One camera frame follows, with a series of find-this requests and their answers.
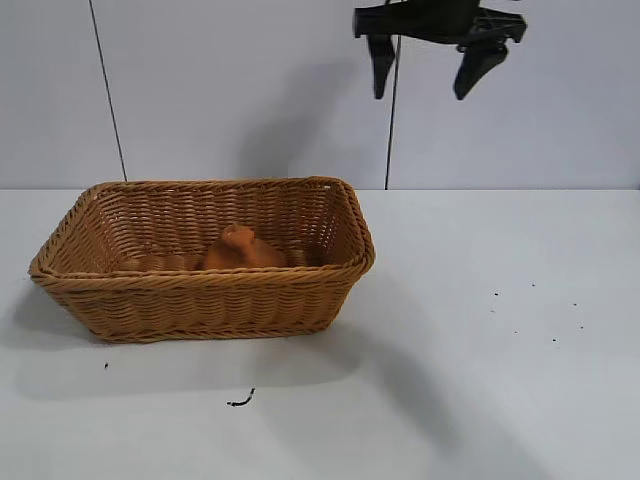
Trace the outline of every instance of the orange stuffed toy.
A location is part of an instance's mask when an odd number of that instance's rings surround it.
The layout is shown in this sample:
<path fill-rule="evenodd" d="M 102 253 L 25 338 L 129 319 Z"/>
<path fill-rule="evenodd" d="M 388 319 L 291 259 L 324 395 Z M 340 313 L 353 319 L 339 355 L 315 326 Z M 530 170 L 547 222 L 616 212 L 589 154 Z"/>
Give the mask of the orange stuffed toy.
<path fill-rule="evenodd" d="M 286 266 L 287 260 L 282 252 L 256 238 L 249 227 L 235 223 L 224 229 L 202 262 L 204 270 Z"/>

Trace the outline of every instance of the wicker basket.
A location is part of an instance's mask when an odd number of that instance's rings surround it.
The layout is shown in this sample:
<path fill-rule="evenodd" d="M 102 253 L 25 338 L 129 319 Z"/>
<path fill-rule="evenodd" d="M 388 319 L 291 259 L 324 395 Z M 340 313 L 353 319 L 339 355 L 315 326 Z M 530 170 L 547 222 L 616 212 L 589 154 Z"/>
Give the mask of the wicker basket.
<path fill-rule="evenodd" d="M 233 222 L 289 267 L 195 270 Z M 337 179 L 132 182 L 84 192 L 29 273 L 98 337 L 154 342 L 324 330 L 373 260 L 354 191 Z"/>

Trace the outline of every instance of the basket rim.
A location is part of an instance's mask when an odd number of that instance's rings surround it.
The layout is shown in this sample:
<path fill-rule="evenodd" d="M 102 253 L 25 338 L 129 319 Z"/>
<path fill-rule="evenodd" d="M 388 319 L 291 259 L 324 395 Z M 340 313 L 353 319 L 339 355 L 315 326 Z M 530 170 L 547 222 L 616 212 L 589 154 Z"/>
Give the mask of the basket rim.
<path fill-rule="evenodd" d="M 360 254 L 351 258 L 348 262 L 342 264 L 328 264 L 312 267 L 268 267 L 268 268 L 237 268 L 237 269 L 213 269 L 213 270 L 150 270 L 150 271 L 112 271 L 107 273 L 97 272 L 72 272 L 61 273 L 48 268 L 48 261 L 51 256 L 55 255 L 60 246 L 73 233 L 73 225 L 82 218 L 95 195 L 109 191 L 112 189 L 140 189 L 140 188 L 157 188 L 175 187 L 192 190 L 193 188 L 203 187 L 211 189 L 220 186 L 221 188 L 256 188 L 261 186 L 274 185 L 317 185 L 333 184 L 342 188 L 348 199 L 348 206 L 351 216 L 354 220 L 354 226 L 358 230 L 364 249 Z M 360 205 L 351 185 L 347 182 L 333 177 L 304 177 L 304 178 L 263 178 L 263 179 L 241 179 L 241 180 L 162 180 L 162 181 L 134 181 L 134 182 L 104 182 L 97 184 L 84 192 L 78 197 L 73 207 L 66 216 L 60 221 L 55 231 L 49 236 L 45 244 L 40 248 L 38 254 L 34 257 L 29 265 L 29 275 L 39 284 L 47 284 L 49 287 L 53 284 L 65 284 L 67 287 L 73 287 L 73 284 L 81 284 L 84 288 L 90 289 L 111 289 L 114 287 L 135 288 L 134 285 L 141 285 L 145 281 L 158 280 L 170 281 L 173 283 L 177 278 L 189 279 L 189 283 L 201 283 L 205 281 L 210 284 L 213 279 L 216 282 L 221 280 L 224 283 L 264 283 L 266 278 L 274 280 L 275 278 L 286 278 L 287 282 L 299 283 L 313 281 L 314 279 L 324 280 L 344 280 L 345 276 L 355 275 L 357 277 L 363 275 L 373 265 L 375 259 L 375 251 L 371 234 L 367 228 L 366 221 L 360 209 Z"/>

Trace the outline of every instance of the black debris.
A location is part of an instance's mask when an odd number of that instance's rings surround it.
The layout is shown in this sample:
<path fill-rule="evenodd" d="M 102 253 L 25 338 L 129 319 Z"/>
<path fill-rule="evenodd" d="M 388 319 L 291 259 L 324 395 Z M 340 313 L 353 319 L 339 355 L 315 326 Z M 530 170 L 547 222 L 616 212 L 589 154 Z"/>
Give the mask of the black debris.
<path fill-rule="evenodd" d="M 249 392 L 249 396 L 247 397 L 247 399 L 244 402 L 227 402 L 227 405 L 229 405 L 230 407 L 243 407 L 243 406 L 245 406 L 247 403 L 249 403 L 251 401 L 255 391 L 256 391 L 256 388 L 253 387 L 251 389 L 251 392 Z"/>

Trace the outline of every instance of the woven basket wall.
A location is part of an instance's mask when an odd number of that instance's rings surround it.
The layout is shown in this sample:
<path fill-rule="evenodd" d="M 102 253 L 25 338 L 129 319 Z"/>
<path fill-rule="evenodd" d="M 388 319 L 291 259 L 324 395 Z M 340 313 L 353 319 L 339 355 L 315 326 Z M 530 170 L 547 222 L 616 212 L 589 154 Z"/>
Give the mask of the woven basket wall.
<path fill-rule="evenodd" d="M 233 222 L 288 267 L 196 270 Z M 373 260 L 355 193 L 337 179 L 130 182 L 84 192 L 29 273 L 98 337 L 153 342 L 318 332 Z"/>

